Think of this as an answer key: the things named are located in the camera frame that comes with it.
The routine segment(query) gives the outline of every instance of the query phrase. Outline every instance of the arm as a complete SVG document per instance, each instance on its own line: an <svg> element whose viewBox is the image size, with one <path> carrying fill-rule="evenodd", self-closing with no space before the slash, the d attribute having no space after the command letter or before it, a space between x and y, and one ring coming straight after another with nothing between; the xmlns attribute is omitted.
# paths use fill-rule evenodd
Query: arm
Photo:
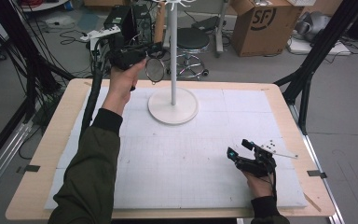
<svg viewBox="0 0 358 224"><path fill-rule="evenodd" d="M48 223L110 223L113 210L118 137L131 86L145 61L125 72L112 70L109 92L91 127L65 171L63 185L54 196L58 206Z"/></svg>
<svg viewBox="0 0 358 224"><path fill-rule="evenodd" d="M267 177L257 178L246 172L243 174L248 179L248 186L255 196L255 199L251 200L255 211L252 224L289 224L289 220L281 216L277 209L269 179Z"/></svg>

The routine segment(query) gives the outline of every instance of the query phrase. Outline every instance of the human hand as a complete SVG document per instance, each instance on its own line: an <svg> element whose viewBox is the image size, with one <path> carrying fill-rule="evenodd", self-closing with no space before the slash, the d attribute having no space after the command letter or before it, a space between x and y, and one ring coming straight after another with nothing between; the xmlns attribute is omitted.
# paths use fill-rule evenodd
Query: human hand
<svg viewBox="0 0 358 224"><path fill-rule="evenodd" d="M131 97L131 87L136 86L138 73L145 68L145 64L146 59L136 63L125 71L115 67L111 69L109 91L102 108L111 110L122 116L124 106Z"/></svg>
<svg viewBox="0 0 358 224"><path fill-rule="evenodd" d="M248 179L248 186L256 198L272 196L271 183L267 176L258 178L244 171L242 173Z"/></svg>

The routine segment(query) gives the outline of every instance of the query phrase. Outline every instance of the gray floor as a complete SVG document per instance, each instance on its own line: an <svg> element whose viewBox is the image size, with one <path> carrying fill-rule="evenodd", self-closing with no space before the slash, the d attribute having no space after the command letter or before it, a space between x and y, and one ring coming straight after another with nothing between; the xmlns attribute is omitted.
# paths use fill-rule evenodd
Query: gray floor
<svg viewBox="0 0 358 224"><path fill-rule="evenodd" d="M70 12L58 8L40 16L63 14L70 15L76 21L81 21L87 14L93 15L84 8ZM182 24L188 23L188 20L189 17L179 18ZM233 22L233 19L228 19L230 20L228 29ZM99 29L102 22L103 19L98 19L94 27L83 31ZM61 45L61 32L64 31L44 34L51 52L70 72L88 69L89 52L84 44ZM213 50L200 55L210 70L210 75L203 77L202 81L272 83L294 72L306 57L285 50L275 57L240 58L232 47L225 50L218 59L213 56ZM140 78L145 79L145 74L141 74ZM23 97L24 93L11 61L0 61L0 132L20 106ZM311 86L307 127L345 223L358 223L358 54L336 57L333 63L321 64ZM24 156L32 157L40 138L41 132L37 132L24 145L21 150ZM6 220L5 212L21 181L19 167L24 167L28 162L16 155L0 178L0 223L17 223ZM290 219L292 223L328 223L325 218Z"/></svg>

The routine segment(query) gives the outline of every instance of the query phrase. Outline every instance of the caster wheel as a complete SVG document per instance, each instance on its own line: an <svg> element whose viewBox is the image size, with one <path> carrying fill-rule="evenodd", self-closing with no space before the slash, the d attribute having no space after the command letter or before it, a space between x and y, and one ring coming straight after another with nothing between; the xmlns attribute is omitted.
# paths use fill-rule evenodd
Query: caster wheel
<svg viewBox="0 0 358 224"><path fill-rule="evenodd" d="M208 69L203 70L202 75L207 77L209 75L209 70Z"/></svg>

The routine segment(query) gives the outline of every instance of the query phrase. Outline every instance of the stool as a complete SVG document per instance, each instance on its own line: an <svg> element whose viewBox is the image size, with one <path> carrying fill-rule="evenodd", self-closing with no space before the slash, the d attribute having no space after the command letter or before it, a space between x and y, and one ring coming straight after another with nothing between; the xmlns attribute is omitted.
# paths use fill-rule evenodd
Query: stool
<svg viewBox="0 0 358 224"><path fill-rule="evenodd" d="M208 76L203 61L192 55L205 51L209 45L209 36L196 28L181 28L177 31L177 48L181 54L177 56L177 77L200 80L200 75Z"/></svg>

